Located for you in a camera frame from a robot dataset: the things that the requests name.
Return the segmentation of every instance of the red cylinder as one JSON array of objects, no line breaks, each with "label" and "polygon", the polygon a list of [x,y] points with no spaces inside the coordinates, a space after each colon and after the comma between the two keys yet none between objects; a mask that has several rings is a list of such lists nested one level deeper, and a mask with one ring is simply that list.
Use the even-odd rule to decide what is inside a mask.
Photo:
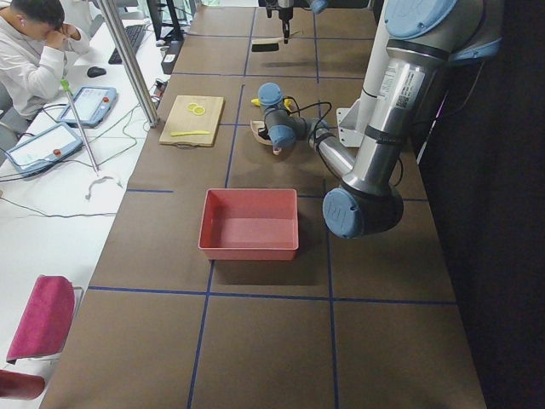
[{"label": "red cylinder", "polygon": [[45,388],[45,381],[37,375],[0,369],[0,398],[30,400]]}]

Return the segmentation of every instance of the brown table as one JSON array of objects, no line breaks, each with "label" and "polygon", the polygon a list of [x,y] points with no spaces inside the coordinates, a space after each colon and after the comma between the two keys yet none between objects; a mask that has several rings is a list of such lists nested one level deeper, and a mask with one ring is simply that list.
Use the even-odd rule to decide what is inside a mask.
[{"label": "brown table", "polygon": [[[276,15],[198,11],[159,114],[177,95],[224,96],[216,143],[182,150],[150,131],[43,408],[485,407],[414,155],[401,223],[341,240],[322,220],[336,181],[319,157],[305,142],[273,156],[251,135],[268,81],[300,106],[349,107],[374,30],[365,10],[296,10],[289,45],[251,54],[252,37],[280,35]],[[210,187],[295,188],[296,259],[206,259]]]}]

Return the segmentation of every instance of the keyboard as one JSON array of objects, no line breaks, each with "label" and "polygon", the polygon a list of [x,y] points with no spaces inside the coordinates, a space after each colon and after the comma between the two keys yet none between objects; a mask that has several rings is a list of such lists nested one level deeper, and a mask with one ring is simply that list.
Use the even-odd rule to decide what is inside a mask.
[{"label": "keyboard", "polygon": [[[125,33],[127,34],[127,38],[129,39],[132,49],[136,53],[136,51],[140,47],[140,44],[142,44],[142,39],[144,38],[144,34],[146,34],[146,25],[137,24],[135,26],[126,26]],[[123,62],[121,61],[121,55],[119,55],[118,49],[114,49],[112,56],[108,60],[108,64],[122,64],[122,63]]]}]

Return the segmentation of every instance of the white table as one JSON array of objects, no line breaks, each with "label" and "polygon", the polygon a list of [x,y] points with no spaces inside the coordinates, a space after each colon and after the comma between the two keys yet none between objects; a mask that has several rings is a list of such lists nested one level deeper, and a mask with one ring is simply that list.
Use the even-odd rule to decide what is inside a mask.
[{"label": "white table", "polygon": [[[128,24],[142,23],[139,20]],[[67,76],[72,91],[79,86],[111,86],[118,91],[118,101],[106,119],[95,129],[86,130],[90,140],[102,134],[126,115],[138,101],[129,78],[122,65],[110,66],[107,59],[114,44],[107,27],[103,27],[91,40],[91,50],[78,58]],[[155,38],[150,31],[146,34],[136,54],[141,71],[149,89],[156,78],[168,79],[161,70],[161,55],[155,46]],[[90,66],[102,66],[106,75],[88,78],[86,71]],[[54,103],[66,103],[64,93]],[[60,109],[48,111],[56,118]],[[54,124],[53,120],[41,112],[32,122],[28,132],[37,134]],[[123,133],[132,135],[129,138]],[[117,126],[106,132],[91,144],[98,163],[119,153],[134,144],[128,151],[119,154],[100,166],[102,170],[116,174],[123,187],[114,181],[104,181],[94,185],[92,196],[84,196],[95,173],[90,167],[89,155],[85,149],[69,159],[84,164],[65,162],[53,169],[25,180],[0,182],[3,197],[19,205],[24,205],[47,214],[98,214],[116,213],[125,192],[127,181],[133,172],[140,155],[149,125],[140,107],[132,119],[123,119]],[[0,176],[16,174],[14,167],[6,160],[0,167]],[[92,216],[73,218],[40,217],[37,213],[21,209],[0,200],[0,358],[5,359],[20,317],[36,278],[40,274],[63,275],[75,286],[87,288],[95,270],[100,252],[110,231],[114,216]],[[39,360],[18,360],[15,366],[0,364],[0,368],[14,372],[32,373],[49,379],[55,362]],[[0,409],[39,407],[42,396],[35,400],[0,399]]]}]

